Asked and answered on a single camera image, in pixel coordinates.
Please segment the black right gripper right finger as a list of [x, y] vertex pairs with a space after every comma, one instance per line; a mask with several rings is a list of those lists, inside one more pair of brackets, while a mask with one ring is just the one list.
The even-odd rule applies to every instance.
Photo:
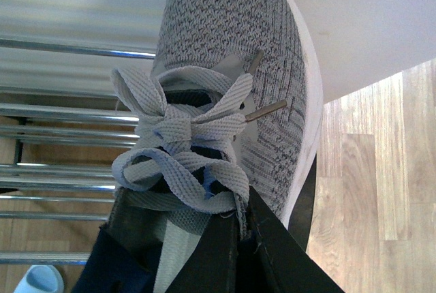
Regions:
[[250, 188], [251, 236], [238, 242], [236, 292], [342, 292]]

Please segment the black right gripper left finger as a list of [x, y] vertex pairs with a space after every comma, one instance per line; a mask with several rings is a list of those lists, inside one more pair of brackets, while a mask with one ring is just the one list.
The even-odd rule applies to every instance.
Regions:
[[127, 251], [147, 292], [233, 292], [238, 213], [205, 213], [172, 193], [121, 188], [105, 231]]

